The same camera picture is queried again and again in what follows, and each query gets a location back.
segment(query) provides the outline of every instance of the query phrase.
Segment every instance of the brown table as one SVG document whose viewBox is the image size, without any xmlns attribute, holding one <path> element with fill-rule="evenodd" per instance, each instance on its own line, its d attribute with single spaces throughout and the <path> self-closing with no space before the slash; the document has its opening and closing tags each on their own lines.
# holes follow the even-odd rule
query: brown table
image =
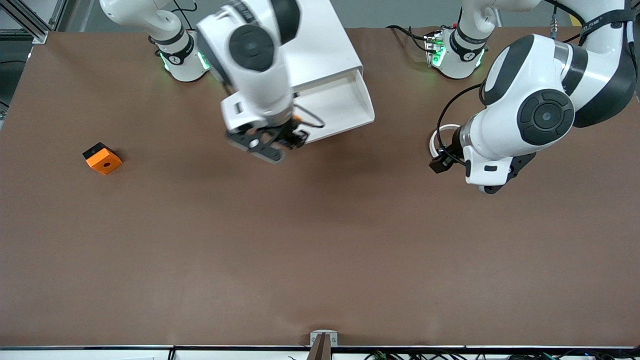
<svg viewBox="0 0 640 360">
<path fill-rule="evenodd" d="M 497 195 L 428 167 L 444 104 L 531 31 L 453 81 L 350 29 L 376 121 L 281 165 L 230 146 L 220 86 L 174 81 L 143 33 L 51 33 L 0 132 L 0 345 L 637 345 L 635 101 Z M 109 176 L 81 156 L 98 141 Z"/>
</svg>

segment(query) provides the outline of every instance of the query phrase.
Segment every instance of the green light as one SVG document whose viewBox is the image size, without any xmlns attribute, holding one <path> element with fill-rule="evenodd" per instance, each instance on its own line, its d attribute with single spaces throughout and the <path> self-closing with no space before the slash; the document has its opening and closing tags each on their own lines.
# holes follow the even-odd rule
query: green light
<svg viewBox="0 0 640 360">
<path fill-rule="evenodd" d="M 169 65 L 166 63 L 166 59 L 164 58 L 164 56 L 162 54 L 160 54 L 160 59 L 162 59 L 162 62 L 164 63 L 164 68 L 168 71 L 171 72 L 171 70 L 169 70 Z"/>
<path fill-rule="evenodd" d="M 200 51 L 198 52 L 198 58 L 200 59 L 200 63 L 202 63 L 202 67 L 205 70 L 211 69 L 211 64 L 209 63 L 209 61 L 207 61 L 207 58 L 205 58 Z"/>
<path fill-rule="evenodd" d="M 442 57 L 447 53 L 447 48 L 444 46 L 440 47 L 440 50 L 436 51 L 433 55 L 433 66 L 440 66 L 442 63 Z"/>
<path fill-rule="evenodd" d="M 484 55 L 484 49 L 482 49 L 480 55 L 478 55 L 478 62 L 476 63 L 476 67 L 480 66 L 480 63 L 482 62 L 482 55 Z"/>
</svg>

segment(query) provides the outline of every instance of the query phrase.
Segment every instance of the orange component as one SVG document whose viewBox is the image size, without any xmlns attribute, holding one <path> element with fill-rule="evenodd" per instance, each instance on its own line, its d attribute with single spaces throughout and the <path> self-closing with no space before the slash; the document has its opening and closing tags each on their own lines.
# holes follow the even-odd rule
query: orange component
<svg viewBox="0 0 640 360">
<path fill-rule="evenodd" d="M 122 165 L 122 160 L 101 142 L 85 151 L 83 156 L 92 169 L 104 175 Z"/>
</svg>

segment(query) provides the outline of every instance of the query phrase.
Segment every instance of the orange cube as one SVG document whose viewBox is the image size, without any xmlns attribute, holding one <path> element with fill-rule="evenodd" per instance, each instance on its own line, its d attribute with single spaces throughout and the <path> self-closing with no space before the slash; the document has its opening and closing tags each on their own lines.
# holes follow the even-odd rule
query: orange cube
<svg viewBox="0 0 640 360">
<path fill-rule="evenodd" d="M 83 152 L 82 155 L 92 169 L 104 175 L 122 165 L 122 160 L 101 142 Z"/>
</svg>

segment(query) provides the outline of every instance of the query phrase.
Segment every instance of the white ring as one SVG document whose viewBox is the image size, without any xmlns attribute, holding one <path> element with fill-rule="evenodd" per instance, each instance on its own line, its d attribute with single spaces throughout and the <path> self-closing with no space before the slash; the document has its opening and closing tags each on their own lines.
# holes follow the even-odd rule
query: white ring
<svg viewBox="0 0 640 360">
<path fill-rule="evenodd" d="M 445 130 L 457 130 L 459 127 L 460 127 L 460 125 L 457 125 L 457 124 L 442 125 L 442 126 L 440 126 L 440 132 L 445 131 Z M 436 144 L 435 144 L 436 133 L 437 133 L 437 131 L 434 131 L 433 135 L 431 135 L 431 140 L 429 140 L 429 152 L 431 153 L 431 157 L 432 158 L 437 158 L 438 155 L 440 155 L 438 153 L 438 151 L 436 150 Z"/>
</svg>

